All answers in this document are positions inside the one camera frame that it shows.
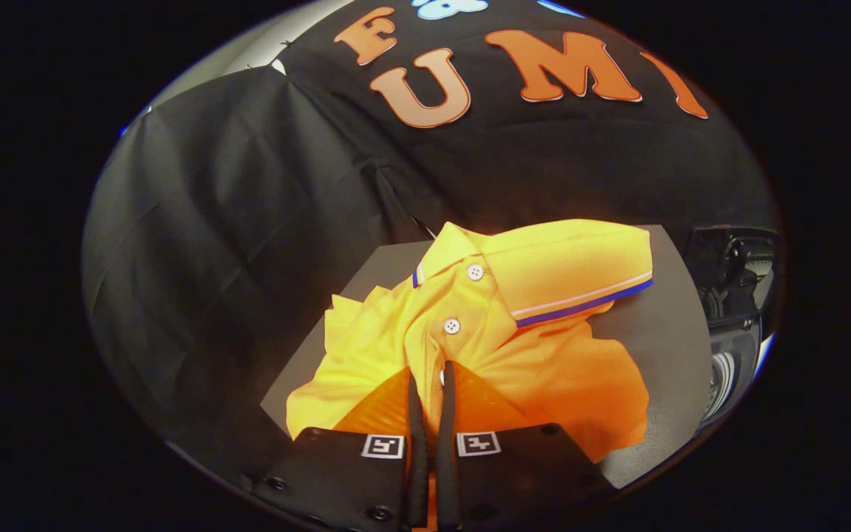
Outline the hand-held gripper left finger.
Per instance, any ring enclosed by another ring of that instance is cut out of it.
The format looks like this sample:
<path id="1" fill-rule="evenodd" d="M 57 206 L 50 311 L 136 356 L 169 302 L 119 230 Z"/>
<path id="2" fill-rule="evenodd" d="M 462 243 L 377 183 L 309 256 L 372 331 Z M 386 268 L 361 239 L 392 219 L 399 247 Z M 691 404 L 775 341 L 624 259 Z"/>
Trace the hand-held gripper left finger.
<path id="1" fill-rule="evenodd" d="M 409 531 L 428 522 L 428 438 L 407 369 L 328 430 L 304 428 L 250 494 L 321 531 Z"/>

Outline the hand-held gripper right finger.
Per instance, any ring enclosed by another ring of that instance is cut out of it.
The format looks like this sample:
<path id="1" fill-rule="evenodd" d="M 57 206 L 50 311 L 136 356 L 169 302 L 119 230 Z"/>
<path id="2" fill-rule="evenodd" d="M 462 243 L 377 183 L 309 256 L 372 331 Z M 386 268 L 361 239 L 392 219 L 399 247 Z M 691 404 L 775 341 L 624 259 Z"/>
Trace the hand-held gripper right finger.
<path id="1" fill-rule="evenodd" d="M 442 371 L 436 441 L 440 531 L 558 531 L 618 498 L 618 489 L 561 425 L 466 431 L 462 370 Z"/>

